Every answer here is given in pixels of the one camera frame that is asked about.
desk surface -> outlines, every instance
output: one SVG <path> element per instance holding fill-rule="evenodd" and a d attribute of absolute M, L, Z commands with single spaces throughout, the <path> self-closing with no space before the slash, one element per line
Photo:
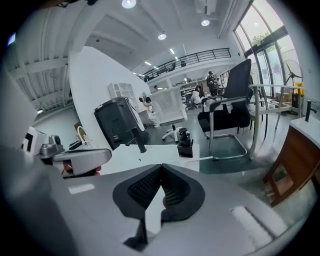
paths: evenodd
<path fill-rule="evenodd" d="M 128 171 L 151 164 L 172 164 L 199 172 L 199 145 L 193 145 L 193 158 L 179 157 L 177 145 L 146 145 L 146 152 L 140 153 L 137 145 L 121 144 L 112 152 L 109 162 L 101 166 L 100 175 Z M 165 209 L 165 192 L 160 187 L 151 204 L 145 211 L 146 229 L 157 234 L 161 229 L 161 212 Z"/>
<path fill-rule="evenodd" d="M 290 121 L 290 125 L 306 136 L 320 149 L 320 120 L 309 117 L 309 122 L 305 121 L 305 117 Z"/>

black mesh chair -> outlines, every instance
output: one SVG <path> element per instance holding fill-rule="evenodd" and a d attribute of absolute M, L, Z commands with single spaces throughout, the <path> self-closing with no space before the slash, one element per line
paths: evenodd
<path fill-rule="evenodd" d="M 198 121 L 202 131 L 204 135 L 210 139 L 209 152 L 211 152 L 211 144 L 213 143 L 214 138 L 218 137 L 233 137 L 244 151 L 243 154 L 233 156 L 216 157 L 212 155 L 214 160 L 240 158 L 247 154 L 246 148 L 233 134 L 228 133 L 214 136 L 214 131 L 237 127 L 244 128 L 250 125 L 251 119 L 246 102 L 250 70 L 251 59 L 247 59 L 238 64 L 230 70 L 224 94 L 207 97 L 202 100 L 203 105 L 207 100 L 215 100 L 223 96 L 223 99 L 214 101 L 210 104 L 209 112 L 205 112 L 203 107 L 202 112 L 198 115 Z M 223 106 L 223 110 L 216 110 L 216 108 L 221 104 Z M 226 104 L 232 104 L 231 113 L 228 112 Z"/>

balcony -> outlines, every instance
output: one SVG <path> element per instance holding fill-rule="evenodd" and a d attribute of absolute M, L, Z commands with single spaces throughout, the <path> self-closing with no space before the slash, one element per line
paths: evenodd
<path fill-rule="evenodd" d="M 190 65 L 199 66 L 197 64 L 202 62 L 203 64 L 205 64 L 205 62 L 212 63 L 212 62 L 215 62 L 215 60 L 219 60 L 219 59 L 230 60 L 230 58 L 231 58 L 231 54 L 230 54 L 229 48 L 219 48 L 219 49 L 200 51 L 200 52 L 196 52 L 190 55 L 180 57 L 175 60 L 171 60 L 162 65 L 159 65 L 157 68 L 153 68 L 150 71 L 144 73 L 140 78 L 145 82 L 151 81 L 153 79 L 158 81 L 159 79 L 156 79 L 156 78 L 165 76 L 166 74 L 168 75 L 168 73 L 179 70 L 179 69 L 185 70 L 186 69 L 185 67 L 188 67 Z"/>

floor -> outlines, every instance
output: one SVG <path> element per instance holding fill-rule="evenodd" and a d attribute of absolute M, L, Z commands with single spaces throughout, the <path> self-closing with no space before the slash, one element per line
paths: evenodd
<path fill-rule="evenodd" d="M 187 112 L 188 120 L 177 124 L 176 127 L 182 126 L 190 131 L 190 136 L 194 139 L 194 143 L 199 144 L 200 157 L 209 156 L 209 140 L 204 136 L 201 127 L 198 123 L 199 108 L 189 109 Z M 235 183 L 257 198 L 270 204 L 267 197 L 268 188 L 263 184 L 262 178 L 269 170 L 272 163 L 276 160 L 287 135 L 290 120 L 296 119 L 297 116 L 283 112 L 275 129 L 278 114 L 268 115 L 268 130 L 266 139 L 264 140 L 266 116 L 263 116 L 263 121 L 260 124 L 259 138 L 255 150 L 255 158 L 249 159 L 249 156 L 238 159 L 213 161 L 212 159 L 200 161 L 200 172 L 216 175 L 217 178 Z M 169 126 L 158 128 L 148 127 L 149 140 L 148 145 L 167 145 L 175 144 L 173 137 L 168 136 L 165 141 L 162 136 L 166 133 Z M 253 141 L 254 125 L 252 129 L 247 127 L 240 129 L 237 134 L 237 129 L 215 131 L 215 135 L 231 133 L 242 142 L 249 152 Z M 215 156 L 230 156 L 236 155 L 241 148 L 234 143 L 232 138 L 215 139 L 211 148 Z M 293 225 L 297 221 L 309 215 L 314 203 L 317 200 L 315 188 L 310 181 L 299 192 L 294 193 L 287 200 L 277 205 L 274 210 L 282 217 L 288 226 Z"/>

curved white wall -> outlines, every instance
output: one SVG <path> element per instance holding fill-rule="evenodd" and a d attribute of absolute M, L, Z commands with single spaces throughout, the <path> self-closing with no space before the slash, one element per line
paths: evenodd
<path fill-rule="evenodd" d="M 88 137 L 101 148 L 110 149 L 96 120 L 94 110 L 111 99 L 110 83 L 132 84 L 138 98 L 145 92 L 151 94 L 148 85 L 114 59 L 85 46 L 81 52 L 69 53 L 69 79 L 76 112 Z"/>

